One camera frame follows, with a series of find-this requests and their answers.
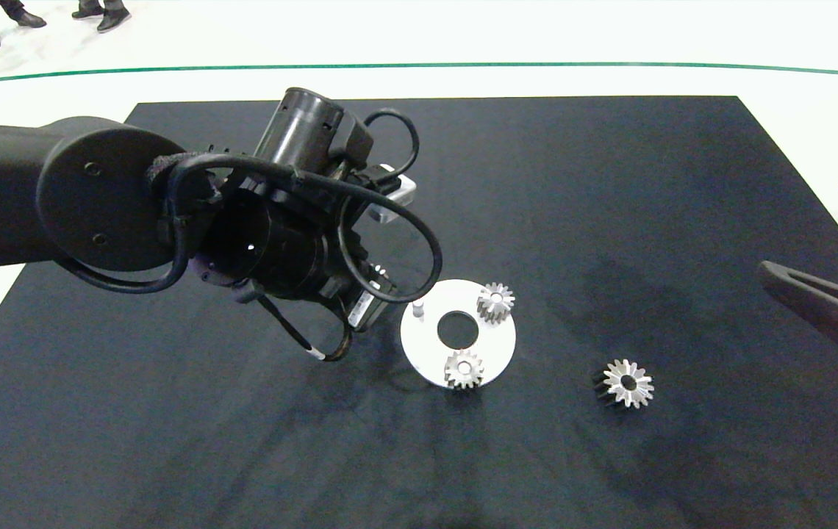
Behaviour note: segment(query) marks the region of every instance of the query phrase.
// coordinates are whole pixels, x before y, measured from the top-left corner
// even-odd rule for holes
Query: green line
[[[762,64],[720,64],[710,62],[403,62],[365,64],[245,64],[232,66],[167,66],[145,68],[110,68],[104,70],[52,71],[0,77],[0,81],[64,77],[66,75],[93,75],[97,73],[139,73],[140,71],[219,71],[219,70],[367,70],[376,68],[519,68],[519,67],[668,67],[668,68],[719,68],[727,70],[793,71],[793,73],[823,73],[838,75],[838,70],[821,68],[796,68],[791,66],[766,66]]]

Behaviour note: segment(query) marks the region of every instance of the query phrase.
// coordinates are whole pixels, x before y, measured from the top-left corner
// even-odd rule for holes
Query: bevel gear
[[[514,307],[514,292],[504,284],[486,284],[481,289],[477,309],[488,323],[500,323]]]
[[[459,349],[445,361],[445,384],[452,389],[472,389],[481,385],[481,359],[468,349]]]
[[[613,362],[608,364],[608,371],[596,376],[598,398],[607,400],[608,406],[618,402],[624,402],[625,408],[647,406],[648,400],[654,398],[651,377],[645,375],[644,369],[638,369],[635,362],[628,362],[627,359]]]

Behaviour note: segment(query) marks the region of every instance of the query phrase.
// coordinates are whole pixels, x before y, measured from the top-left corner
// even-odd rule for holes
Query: black mat
[[[131,297],[29,265],[0,308],[0,527],[838,527],[838,348],[755,274],[838,282],[838,226],[737,99],[349,108],[384,105],[422,135],[443,278],[519,295],[506,372],[426,384],[401,309],[319,364],[194,277]],[[273,108],[129,122],[252,151]],[[373,159],[402,160],[376,127]],[[365,230],[395,277],[423,273],[416,235]],[[616,358],[654,376],[650,408],[598,405]]]

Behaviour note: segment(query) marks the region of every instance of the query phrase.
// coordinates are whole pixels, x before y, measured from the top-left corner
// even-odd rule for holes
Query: metal cylinder
[[[327,174],[332,169],[329,148],[342,117],[344,109],[334,101],[303,88],[288,88],[255,148],[255,156]]]

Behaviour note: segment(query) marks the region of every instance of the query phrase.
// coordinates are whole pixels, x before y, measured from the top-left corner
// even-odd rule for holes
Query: screw
[[[96,164],[96,162],[89,162],[83,165],[82,170],[89,176],[102,176],[102,167]]]

